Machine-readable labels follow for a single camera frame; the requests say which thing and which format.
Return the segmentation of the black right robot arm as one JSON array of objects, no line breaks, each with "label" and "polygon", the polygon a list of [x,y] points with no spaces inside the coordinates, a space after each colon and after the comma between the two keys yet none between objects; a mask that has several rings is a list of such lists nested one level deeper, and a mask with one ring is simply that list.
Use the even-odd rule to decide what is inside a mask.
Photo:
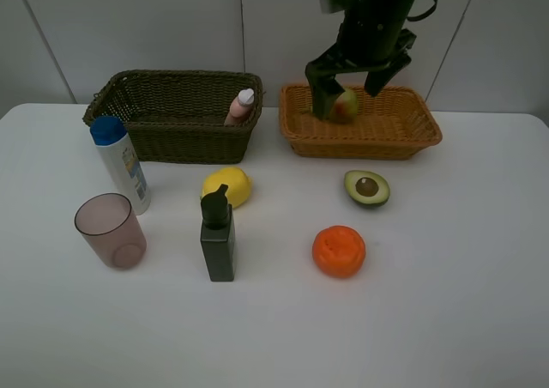
[{"label": "black right robot arm", "polygon": [[416,35],[405,22],[424,20],[434,13],[437,0],[320,0],[324,13],[342,11],[344,19],[335,43],[305,67],[312,112],[328,118],[344,89],[341,74],[366,73],[364,90],[375,97],[411,63],[408,51]]}]

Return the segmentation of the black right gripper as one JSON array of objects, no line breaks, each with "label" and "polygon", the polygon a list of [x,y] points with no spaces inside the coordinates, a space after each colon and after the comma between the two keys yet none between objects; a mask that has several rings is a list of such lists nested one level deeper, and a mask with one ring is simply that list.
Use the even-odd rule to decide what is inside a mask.
[{"label": "black right gripper", "polygon": [[[313,114],[325,120],[343,93],[336,81],[336,70],[353,68],[373,69],[387,63],[414,0],[321,0],[324,13],[345,13],[336,42],[320,57],[305,67],[310,86]],[[376,97],[383,88],[405,69],[412,59],[406,52],[399,53],[389,64],[371,71],[364,89]]]}]

